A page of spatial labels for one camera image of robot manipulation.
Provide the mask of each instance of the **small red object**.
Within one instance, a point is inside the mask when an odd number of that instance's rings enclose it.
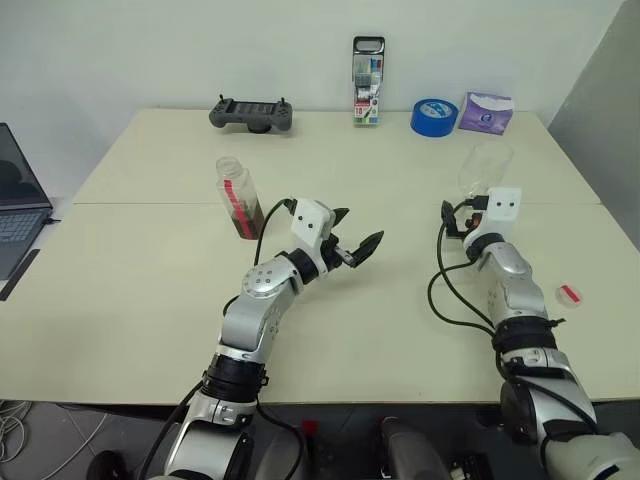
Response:
[[[317,420],[303,420],[300,425],[300,429],[307,435],[315,435],[318,433],[318,421]]]
[[[575,287],[569,285],[561,285],[556,296],[558,301],[567,307],[577,307],[582,303],[582,294]]]

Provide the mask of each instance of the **beige table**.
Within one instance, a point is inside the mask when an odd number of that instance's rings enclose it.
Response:
[[[334,205],[333,194],[321,197]],[[489,339],[441,323],[426,304],[439,204],[389,200],[352,190],[352,212],[336,228],[343,245],[380,228],[385,238],[361,268],[343,267],[298,298],[276,340],[265,401],[497,400]],[[289,246],[288,226],[286,213],[274,217],[263,258]],[[591,397],[640,396],[639,256],[608,212],[525,204],[511,240],[533,264],[550,314],[569,320],[556,335]],[[76,205],[0,306],[0,398],[177,402],[210,360],[220,309],[253,248],[220,205]],[[445,262],[461,259],[449,241]],[[474,275],[454,278],[483,305]],[[585,297],[575,310],[554,298],[565,282]],[[472,320],[444,286],[435,296],[446,313]]]
[[[203,110],[143,110],[113,145],[76,203],[220,203],[215,163],[234,155],[263,199],[304,196],[431,201],[460,195],[457,175],[474,145],[500,139],[514,158],[504,185],[529,203],[599,203],[598,197],[533,113],[514,115],[504,137],[455,130],[429,139],[410,113],[385,113],[375,128],[354,128],[349,113],[296,112],[285,134],[211,126]]]

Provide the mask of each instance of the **purple packet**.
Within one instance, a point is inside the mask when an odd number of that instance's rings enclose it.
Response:
[[[467,92],[466,106],[458,128],[502,135],[515,104],[511,97]]]

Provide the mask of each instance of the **laptop screen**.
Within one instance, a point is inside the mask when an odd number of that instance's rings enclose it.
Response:
[[[0,123],[0,210],[50,206],[6,123]]]

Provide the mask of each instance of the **black cable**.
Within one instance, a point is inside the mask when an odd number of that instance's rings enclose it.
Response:
[[[227,303],[224,304],[224,307],[222,307],[222,316],[224,317],[227,314],[227,310],[229,309],[229,307],[231,306],[231,304],[233,302],[235,302],[238,299],[239,295],[236,295],[235,297],[231,297],[229,299],[229,301]]]
[[[455,212],[463,205],[464,205],[464,202],[458,204],[453,211]],[[493,322],[489,319],[489,317],[487,317],[484,313],[482,313],[480,310],[474,307],[469,301],[467,301],[466,298],[460,295],[458,290],[456,290],[456,288],[451,283],[451,280],[449,280],[449,276],[447,275],[446,270],[444,268],[444,264],[442,262],[442,236],[444,235],[444,229],[445,229],[445,226],[443,223],[440,226],[440,231],[438,232],[438,240],[436,244],[436,257],[438,259],[438,268],[440,269],[440,274],[442,275],[442,278],[444,279],[445,283],[449,287],[449,290],[451,290],[451,293],[453,293],[456,296],[456,298],[462,302],[463,305],[465,305],[469,310],[471,310],[473,313],[478,315],[484,321],[484,323],[489,325],[492,329],[495,328],[493,325]]]
[[[273,207],[271,207],[271,210],[269,210],[269,213],[267,213],[267,216],[264,217],[264,223],[262,224],[262,228],[260,229],[260,235],[258,236],[258,244],[256,245],[256,255],[253,259],[254,267],[260,263],[260,249],[262,248],[262,239],[264,238],[264,232],[267,229],[267,223],[269,223],[269,219],[274,213],[276,213],[276,210],[278,210],[282,205],[284,205],[288,201],[290,201],[289,198],[283,198],[278,203],[276,203]]]
[[[548,397],[551,397],[557,402],[561,403],[567,409],[571,410],[571,412],[573,412],[577,417],[579,417],[580,420],[582,420],[589,427],[589,429],[593,432],[594,435],[599,435],[598,425],[596,424],[596,422],[593,420],[593,418],[589,416],[589,414],[587,414],[587,412],[582,410],[575,403],[571,402],[570,400],[567,400],[565,397],[554,392],[553,390],[549,390],[548,388],[542,387],[537,383],[530,382],[529,380],[526,380],[522,377],[516,377],[514,375],[511,375],[504,368],[502,368],[502,361],[500,359],[499,352],[496,352],[496,368],[498,369],[500,376],[505,381],[513,385],[524,385],[526,387],[529,387],[532,390],[537,390],[538,392],[543,393],[544,395],[547,395]]]
[[[164,439],[165,435],[171,428],[171,425],[173,425],[173,423],[178,419],[178,416],[180,415],[180,413],[182,413],[182,411],[186,408],[187,403],[189,403],[189,400],[191,400],[191,397],[193,397],[193,395],[200,389],[200,387],[202,387],[202,381],[198,382],[196,386],[193,387],[189,391],[189,393],[187,393],[187,395],[176,406],[176,408],[173,409],[173,412],[171,412],[171,415],[169,415],[169,418],[167,418],[167,420],[164,422],[164,425],[162,425],[162,429],[160,430],[160,433],[158,433],[158,436],[153,442],[153,445],[151,445],[151,448],[149,449],[149,453],[147,453],[147,456],[144,459],[144,463],[142,464],[142,467],[140,467],[140,472],[138,472],[138,480],[146,480],[147,470],[149,470],[149,465],[151,465],[151,461],[153,460],[153,457],[155,456],[156,451],[158,450],[158,447],[160,447],[162,440]]]
[[[300,462],[302,462],[302,455],[304,453],[304,438],[302,437],[302,434],[294,426],[289,425],[288,423],[282,422],[276,418],[273,418],[271,415],[265,412],[264,409],[262,408],[262,405],[260,405],[260,401],[258,400],[257,397],[256,397],[256,411],[267,422],[287,430],[288,432],[290,432],[292,435],[296,437],[296,440],[298,442],[298,455],[296,456],[296,461],[293,462],[293,465],[289,469],[289,472],[285,475],[283,479],[283,480],[291,480],[291,477],[293,477],[293,475],[296,473],[296,470],[298,470],[298,467],[300,466]]]
[[[450,270],[458,270],[459,268],[466,268],[466,267],[470,267],[471,265],[473,265],[475,262],[474,261],[470,261],[467,263],[461,263],[459,265],[453,265],[451,267],[447,267],[444,269],[445,272],[448,272]],[[429,281],[429,285],[427,286],[427,301],[429,302],[429,306],[431,307],[431,310],[433,311],[433,313],[436,314],[436,316],[446,322],[449,323],[451,325],[458,325],[461,327],[471,327],[471,328],[477,328],[478,330],[482,330],[485,333],[488,333],[490,336],[493,337],[493,331],[491,331],[490,329],[488,329],[487,327],[485,327],[484,325],[478,325],[477,323],[472,323],[472,322],[461,322],[458,320],[452,320],[451,318],[445,317],[443,314],[441,314],[438,309],[436,308],[435,304],[433,303],[433,297],[432,297],[432,289],[433,289],[433,284],[435,283],[435,281],[438,279],[438,277],[442,275],[442,272],[437,272],[433,277],[431,277],[431,280]]]

